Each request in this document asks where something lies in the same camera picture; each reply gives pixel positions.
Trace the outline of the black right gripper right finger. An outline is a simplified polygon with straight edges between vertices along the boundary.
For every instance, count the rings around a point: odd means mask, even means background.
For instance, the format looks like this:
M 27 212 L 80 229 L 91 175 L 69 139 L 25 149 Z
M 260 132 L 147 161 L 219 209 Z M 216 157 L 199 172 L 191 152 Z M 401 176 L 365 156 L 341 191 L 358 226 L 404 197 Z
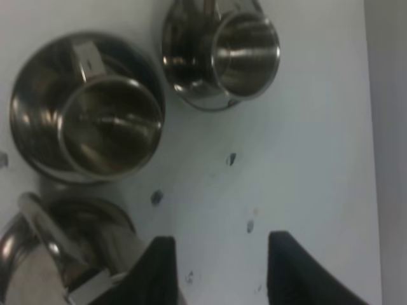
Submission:
M 268 236 L 266 287 L 269 304 L 366 304 L 287 231 Z

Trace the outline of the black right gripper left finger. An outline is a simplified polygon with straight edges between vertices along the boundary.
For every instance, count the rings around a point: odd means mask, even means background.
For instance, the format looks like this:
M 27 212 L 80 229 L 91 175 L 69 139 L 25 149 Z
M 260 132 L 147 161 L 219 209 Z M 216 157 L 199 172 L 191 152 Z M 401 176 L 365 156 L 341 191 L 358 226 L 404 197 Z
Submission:
M 159 236 L 115 290 L 115 304 L 177 304 L 176 241 Z

